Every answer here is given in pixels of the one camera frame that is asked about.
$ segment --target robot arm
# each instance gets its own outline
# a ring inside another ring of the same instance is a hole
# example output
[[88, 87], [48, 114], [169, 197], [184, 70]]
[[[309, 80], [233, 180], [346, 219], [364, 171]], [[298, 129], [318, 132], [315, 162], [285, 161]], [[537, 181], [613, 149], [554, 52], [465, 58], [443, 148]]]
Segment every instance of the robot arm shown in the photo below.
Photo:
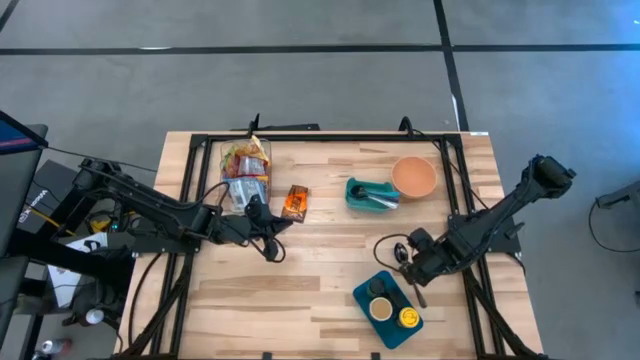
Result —
[[[449, 230], [434, 240], [423, 228], [409, 235], [409, 245], [416, 249], [412, 263], [400, 270], [410, 283], [426, 286], [439, 275], [452, 274], [471, 266], [490, 247], [500, 225], [529, 203], [538, 199], [555, 199], [571, 187], [575, 172], [566, 169], [550, 156], [537, 155], [522, 171], [521, 182], [495, 206], [473, 215], [449, 218]], [[515, 234], [516, 229], [507, 231]]]
[[276, 261], [279, 250], [275, 236], [292, 225], [290, 220], [273, 216], [258, 196], [246, 206], [244, 216], [223, 216], [222, 201], [203, 204], [204, 197], [219, 186], [226, 186], [224, 198], [228, 183], [209, 189], [196, 202], [182, 203], [135, 181], [117, 164], [85, 159], [80, 168], [74, 184], [85, 194], [112, 198], [154, 225], [153, 236], [137, 234], [134, 252], [193, 253], [201, 240], [246, 246], [259, 238], [264, 241], [264, 249], [259, 251], [267, 261]]

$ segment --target wooden tabletop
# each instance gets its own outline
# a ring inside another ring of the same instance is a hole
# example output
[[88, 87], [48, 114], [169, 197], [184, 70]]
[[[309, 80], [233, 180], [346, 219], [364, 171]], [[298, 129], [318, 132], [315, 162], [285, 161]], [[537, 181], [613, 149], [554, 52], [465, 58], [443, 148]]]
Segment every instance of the wooden tabletop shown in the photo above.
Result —
[[[190, 132], [167, 134], [155, 188], [178, 198]], [[503, 189], [486, 134], [461, 134], [473, 189], [490, 206]], [[435, 191], [422, 200], [405, 201], [385, 214], [350, 210], [344, 201], [345, 183], [390, 181], [390, 170], [403, 156], [421, 156], [442, 175], [439, 151], [430, 143], [274, 142], [271, 211], [280, 215], [291, 185], [310, 189], [304, 224], [295, 224], [278, 238], [287, 250], [281, 264], [267, 263], [251, 248], [203, 243], [195, 257], [187, 314], [179, 357], [260, 358], [475, 358], [461, 275], [441, 276], [421, 291], [429, 304], [418, 307], [413, 289], [399, 274], [398, 284], [425, 320], [418, 333], [395, 350], [384, 347], [365, 315], [356, 306], [353, 289], [383, 267], [372, 255], [384, 235], [408, 234], [424, 227], [435, 236], [446, 230], [450, 214], [443, 176]], [[196, 158], [200, 163], [202, 155]], [[207, 187], [220, 179], [220, 144], [215, 144]], [[196, 166], [190, 199], [195, 198]], [[460, 179], [454, 173], [460, 204]], [[206, 200], [215, 203], [218, 194]], [[395, 240], [379, 248], [384, 261], [393, 262]], [[136, 261], [120, 334], [127, 342], [131, 297], [152, 255]], [[150, 271], [135, 309], [137, 335], [156, 311], [165, 271], [163, 255]], [[522, 269], [504, 255], [487, 256], [499, 310], [534, 351], [542, 351]], [[483, 322], [486, 316], [481, 313]], [[162, 350], [169, 349], [173, 312], [167, 317]], [[484, 326], [487, 349], [490, 333]]]

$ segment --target gray carpet floor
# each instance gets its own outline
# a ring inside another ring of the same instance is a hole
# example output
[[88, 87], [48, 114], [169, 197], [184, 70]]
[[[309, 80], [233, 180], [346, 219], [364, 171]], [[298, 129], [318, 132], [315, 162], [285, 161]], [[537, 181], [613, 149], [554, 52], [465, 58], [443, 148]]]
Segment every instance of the gray carpet floor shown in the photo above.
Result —
[[[640, 3], [445, 0], [454, 45], [640, 43]], [[1, 9], [9, 0], [0, 0]], [[439, 44], [424, 0], [20, 0], [6, 48], [296, 44]], [[596, 196], [640, 180], [640, 52], [454, 53], [469, 129], [488, 131], [505, 190], [536, 153], [578, 177], [557, 201], [526, 208], [520, 239], [545, 351], [566, 359], [637, 359], [640, 254], [599, 248], [587, 227]], [[53, 146], [157, 166], [170, 130], [316, 122], [325, 130], [457, 130], [440, 52], [236, 55], [0, 55], [0, 109], [49, 126]], [[78, 159], [45, 152], [74, 167]], [[152, 184], [153, 176], [131, 170]], [[640, 247], [629, 204], [596, 211], [612, 247]], [[108, 356], [108, 327], [59, 326], [63, 359]], [[13, 328], [24, 323], [14, 319]], [[21, 339], [7, 339], [13, 359]]]

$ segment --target cable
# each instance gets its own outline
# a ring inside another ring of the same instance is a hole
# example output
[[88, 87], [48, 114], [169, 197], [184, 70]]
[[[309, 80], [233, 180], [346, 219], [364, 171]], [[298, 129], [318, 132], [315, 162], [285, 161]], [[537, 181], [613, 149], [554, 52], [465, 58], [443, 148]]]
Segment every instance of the cable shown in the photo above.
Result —
[[116, 164], [119, 164], [119, 165], [130, 166], [130, 167], [133, 167], [133, 168], [136, 168], [136, 169], [140, 169], [140, 170], [144, 170], [144, 171], [149, 171], [149, 172], [153, 172], [153, 173], [157, 173], [157, 172], [158, 172], [158, 170], [156, 170], [156, 169], [150, 169], [150, 168], [146, 168], [146, 167], [144, 167], [144, 166], [135, 165], [135, 164], [130, 164], [130, 163], [127, 163], [127, 162], [124, 162], [124, 161], [115, 161], [115, 160], [103, 159], [103, 158], [99, 158], [99, 157], [96, 157], [96, 156], [85, 155], [85, 154], [80, 154], [80, 153], [76, 153], [76, 152], [73, 152], [73, 151], [67, 151], [67, 150], [57, 149], [57, 148], [54, 148], [54, 147], [52, 147], [52, 146], [48, 146], [48, 147], [46, 147], [46, 148], [44, 148], [44, 149], [49, 149], [49, 150], [53, 150], [53, 151], [57, 151], [57, 152], [61, 152], [61, 153], [63, 153], [63, 154], [68, 154], [68, 155], [74, 155], [74, 156], [79, 156], [79, 157], [85, 157], [85, 158], [89, 158], [89, 159], [93, 159], [93, 160], [100, 160], [100, 161], [112, 162], [112, 163], [116, 163]]
[[515, 261], [516, 263], [518, 263], [518, 265], [520, 265], [520, 267], [522, 268], [522, 272], [527, 275], [527, 268], [524, 266], [524, 263], [522, 262], [522, 260], [520, 260], [520, 258], [518, 257], [518, 255], [516, 255], [515, 253], [505, 253], [507, 254], [508, 257], [512, 258], [513, 261]]
[[149, 263], [149, 265], [147, 265], [147, 268], [144, 269], [144, 272], [140, 277], [140, 281], [138, 282], [138, 286], [136, 286], [136, 291], [133, 294], [133, 299], [131, 300], [131, 310], [129, 311], [129, 338], [127, 339], [127, 341], [129, 342], [129, 347], [131, 347], [131, 344], [132, 344], [131, 339], [133, 339], [133, 314], [135, 313], [135, 310], [136, 310], [136, 301], [138, 300], [138, 294], [140, 293], [140, 289], [142, 288], [142, 283], [144, 283], [144, 280], [147, 278], [147, 275], [149, 274], [149, 270], [151, 270], [151, 267], [153, 267], [153, 264], [155, 264], [156, 261], [158, 261], [158, 259], [160, 258], [160, 255], [162, 255], [162, 253], [159, 253], [156, 256], [154, 256], [154, 258], [151, 259], [151, 262]]
[[[531, 187], [531, 182], [533, 181], [533, 162], [529, 161], [529, 167], [527, 168], [527, 175], [528, 175], [528, 179], [527, 179], [527, 183], [526, 186], [524, 188], [524, 190], [522, 191], [522, 193], [526, 194], [527, 191], [529, 191], [529, 188]], [[491, 230], [489, 231], [489, 237], [485, 240], [484, 238], [486, 237], [486, 233], [483, 234], [483, 240], [480, 243], [480, 245], [478, 245], [473, 253], [469, 256], [467, 256], [467, 260], [465, 261], [465, 259], [462, 259], [460, 262], [458, 262], [458, 264], [456, 266], [454, 266], [452, 269], [447, 270], [447, 271], [443, 271], [441, 273], [441, 275], [449, 275], [449, 274], [453, 274], [459, 271], [462, 271], [468, 267], [470, 267], [471, 265], [473, 265], [473, 263], [475, 263], [476, 261], [478, 261], [478, 259], [487, 251], [487, 249], [489, 248], [489, 246], [491, 246], [491, 242], [493, 241], [493, 238], [495, 237], [498, 228], [502, 225], [502, 223], [509, 218], [509, 213], [511, 213], [511, 210], [520, 202], [521, 199], [518, 199], [517, 195], [515, 196], [515, 200], [513, 201], [513, 203], [511, 204], [511, 206], [509, 206], [509, 208], [504, 212], [504, 215], [500, 218], [500, 220], [498, 220], [496, 222], [496, 224], [493, 226], [493, 228], [491, 228]]]
[[[125, 186], [125, 187], [127, 187], [128, 189], [133, 190], [133, 191], [135, 191], [135, 192], [137, 192], [137, 193], [141, 194], [142, 196], [144, 196], [144, 197], [146, 197], [146, 198], [150, 199], [151, 201], [157, 201], [157, 200], [158, 200], [158, 199], [154, 198], [153, 196], [151, 196], [151, 195], [149, 195], [149, 194], [145, 193], [144, 191], [142, 191], [142, 190], [140, 190], [140, 189], [136, 188], [135, 186], [132, 186], [132, 185], [130, 185], [130, 184], [128, 184], [128, 183], [126, 183], [126, 182], [124, 182], [124, 181], [120, 180], [120, 179], [119, 179], [119, 178], [117, 178], [116, 176], [113, 176], [113, 175], [111, 175], [111, 174], [107, 174], [107, 173], [106, 173], [106, 172], [104, 172], [104, 171], [100, 171], [100, 170], [92, 169], [92, 168], [89, 168], [89, 167], [86, 167], [86, 166], [81, 166], [80, 168], [85, 169], [85, 170], [87, 170], [87, 171], [90, 171], [90, 172], [92, 172], [92, 173], [96, 173], [96, 174], [102, 175], [102, 176], [106, 177], [107, 179], [111, 179], [111, 180], [113, 180], [113, 181], [117, 182], [118, 184], [120, 184], [120, 185], [122, 185], [122, 186]], [[222, 204], [222, 199], [224, 199], [224, 196], [226, 196], [226, 194], [229, 192], [229, 183], [228, 183], [228, 182], [226, 182], [226, 181], [222, 181], [222, 182], [219, 182], [219, 183], [217, 183], [217, 184], [213, 185], [212, 187], [210, 187], [210, 188], [209, 188], [209, 189], [204, 193], [204, 195], [202, 195], [198, 200], [196, 200], [196, 201], [195, 201], [195, 202], [193, 202], [193, 203], [183, 204], [182, 206], [176, 206], [176, 205], [171, 205], [171, 204], [162, 204], [162, 206], [165, 206], [165, 207], [168, 207], [168, 208], [170, 208], [170, 209], [174, 209], [174, 210], [188, 210], [188, 209], [194, 208], [194, 207], [196, 207], [198, 204], [202, 203], [202, 202], [204, 201], [204, 199], [205, 199], [207, 196], [209, 196], [209, 194], [210, 194], [213, 190], [217, 189], [219, 186], [222, 186], [222, 185], [226, 185], [226, 187], [227, 187], [227, 189], [225, 190], [225, 192], [224, 192], [224, 194], [223, 194], [223, 197], [221, 198], [221, 201], [219, 201], [219, 203], [218, 203], [218, 204]]]
[[51, 195], [52, 198], [56, 199], [56, 201], [58, 202], [58, 204], [62, 204], [62, 200], [58, 199], [58, 197], [53, 193], [53, 191], [51, 191], [51, 189], [49, 189], [46, 186], [42, 186], [40, 184], [38, 184], [38, 182], [36, 181], [36, 179], [31, 179], [31, 182], [34, 183], [37, 187], [43, 189], [43, 190], [47, 190], [47, 192], [49, 193], [49, 195]]
[[[29, 205], [28, 203], [24, 203], [28, 208], [31, 209], [31, 212], [33, 212], [34, 214], [36, 214], [37, 216], [43, 218], [46, 222], [50, 223], [51, 225], [55, 226], [56, 228], [60, 229], [62, 226], [60, 226], [60, 224], [58, 224], [55, 220], [53, 220], [52, 218], [48, 217], [47, 215], [41, 213], [40, 211], [38, 211], [38, 209], [34, 208], [33, 206]], [[68, 229], [65, 229], [65, 232], [71, 236], [76, 236], [76, 233], [74, 233], [73, 231], [70, 231]]]
[[[420, 130], [414, 130], [414, 131], [417, 131], [419, 134], [424, 135]], [[433, 146], [435, 146], [435, 147], [436, 147], [436, 149], [438, 149], [438, 150], [442, 151], [442, 150], [440, 149], [440, 145], [438, 145], [435, 141], [432, 141], [431, 143], [433, 144]], [[485, 209], [488, 209], [489, 207], [487, 206], [487, 204], [485, 204], [485, 202], [484, 202], [484, 201], [482, 201], [482, 199], [480, 198], [480, 196], [479, 196], [475, 191], [473, 191], [473, 187], [471, 186], [471, 184], [469, 183], [469, 181], [467, 181], [467, 179], [466, 179], [464, 176], [462, 176], [462, 173], [460, 173], [460, 170], [458, 170], [458, 168], [457, 168], [455, 165], [453, 165], [453, 163], [451, 162], [451, 160], [449, 159], [449, 157], [446, 157], [445, 159], [447, 159], [447, 162], [449, 163], [449, 166], [451, 166], [451, 167], [453, 168], [453, 170], [455, 170], [455, 171], [458, 173], [458, 176], [460, 176], [460, 179], [461, 179], [461, 180], [464, 182], [464, 184], [469, 188], [469, 191], [471, 191], [471, 194], [473, 194], [473, 196], [474, 196], [474, 197], [475, 197], [475, 198], [480, 202], [480, 204], [482, 204], [482, 206], [483, 206]]]
[[118, 338], [118, 340], [120, 340], [120, 349], [118, 350], [118, 354], [122, 353], [122, 347], [124, 346], [124, 341], [122, 341], [122, 336], [120, 336], [120, 333], [118, 333], [118, 330], [116, 330], [116, 336]]
[[[87, 215], [85, 217], [85, 219], [84, 219], [84, 224], [87, 227], [87, 230], [89, 231], [89, 233], [94, 234], [96, 232], [111, 232], [111, 228], [112, 228], [113, 222], [115, 220], [119, 220], [119, 217], [116, 216], [116, 213], [118, 212], [118, 206], [119, 205], [120, 204], [118, 202], [115, 202], [113, 210], [103, 209], [103, 210], [98, 210], [98, 211], [95, 211], [95, 212]], [[124, 215], [129, 216], [129, 215], [133, 215], [133, 214], [135, 214], [135, 212], [131, 211], [131, 212], [128, 212], [128, 213], [126, 213]], [[97, 227], [96, 224], [98, 224], [99, 222], [94, 221], [94, 219], [96, 217], [99, 217], [99, 216], [107, 216], [109, 218], [109, 221], [107, 221], [102, 227]], [[118, 231], [122, 232], [123, 231], [122, 227], [118, 227]]]
[[379, 245], [381, 242], [383, 242], [383, 241], [385, 241], [385, 240], [387, 240], [387, 239], [394, 238], [394, 237], [404, 237], [404, 238], [405, 238], [405, 239], [407, 239], [407, 240], [409, 239], [409, 236], [408, 236], [408, 235], [405, 235], [405, 234], [391, 234], [391, 235], [384, 236], [384, 237], [382, 237], [380, 240], [378, 240], [378, 241], [376, 242], [376, 244], [373, 246], [373, 257], [376, 259], [376, 261], [378, 262], [378, 264], [380, 264], [380, 265], [382, 265], [382, 266], [384, 266], [384, 267], [386, 267], [386, 268], [389, 268], [389, 269], [391, 269], [391, 270], [394, 270], [394, 271], [396, 271], [396, 272], [400, 272], [400, 269], [395, 268], [395, 267], [393, 267], [393, 266], [391, 266], [391, 265], [389, 265], [389, 264], [385, 264], [385, 263], [383, 263], [382, 261], [380, 261], [380, 259], [378, 258], [378, 253], [377, 253], [378, 245]]
[[47, 209], [51, 210], [52, 212], [56, 210], [56, 209], [53, 208], [53, 206], [45, 204], [44, 201], [40, 201], [40, 202], [36, 203], [36, 205], [31, 205], [31, 204], [33, 204], [35, 199], [26, 198], [25, 200], [26, 200], [26, 203], [29, 204], [30, 206], [36, 206], [36, 205], [37, 206], [43, 206], [43, 207], [46, 207]]
[[637, 249], [629, 249], [629, 250], [620, 250], [620, 249], [612, 249], [608, 246], [603, 245], [600, 241], [598, 241], [598, 238], [596, 238], [595, 233], [593, 232], [593, 226], [591, 225], [591, 218], [593, 215], [593, 209], [596, 208], [596, 205], [598, 204], [597, 201], [595, 201], [593, 203], [593, 205], [591, 205], [591, 210], [589, 210], [589, 232], [591, 233], [591, 238], [593, 238], [593, 241], [596, 242], [596, 244], [598, 244], [598, 246], [600, 246], [601, 248], [607, 250], [607, 251], [611, 251], [611, 252], [616, 252], [616, 253], [632, 253], [632, 252], [637, 252], [640, 251], [640, 248]]
[[[232, 230], [234, 230], [235, 232], [238, 232], [238, 230], [236, 230], [235, 228], [233, 228], [232, 226], [230, 226], [229, 224], [227, 224]], [[273, 262], [276, 264], [279, 264], [281, 262], [284, 261], [284, 259], [287, 257], [287, 250], [285, 250], [284, 245], [282, 245], [282, 243], [280, 242], [280, 240], [278, 240], [275, 236], [273, 237], [273, 241], [278, 244], [280, 246], [280, 248], [282, 248], [282, 258], [280, 260], [269, 260], [267, 258], [267, 255], [265, 254], [265, 252], [263, 250], [260, 250], [260, 247], [258, 246], [258, 244], [256, 244], [255, 241], [253, 241], [253, 239], [247, 239], [249, 241], [249, 243], [251, 245], [253, 245], [254, 248], [256, 248], [256, 250], [258, 250], [258, 252], [260, 253], [260, 255], [262, 255], [262, 257], [264, 257], [265, 259], [267, 259], [267, 261], [269, 262]]]

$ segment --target snack bag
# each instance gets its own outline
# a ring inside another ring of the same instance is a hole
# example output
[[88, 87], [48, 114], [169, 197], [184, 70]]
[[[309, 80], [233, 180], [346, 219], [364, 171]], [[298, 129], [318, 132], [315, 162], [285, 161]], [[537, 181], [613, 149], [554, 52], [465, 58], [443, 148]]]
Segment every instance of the snack bag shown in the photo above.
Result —
[[295, 222], [303, 223], [307, 215], [307, 195], [309, 189], [304, 186], [292, 185], [289, 195], [282, 207], [282, 216]]

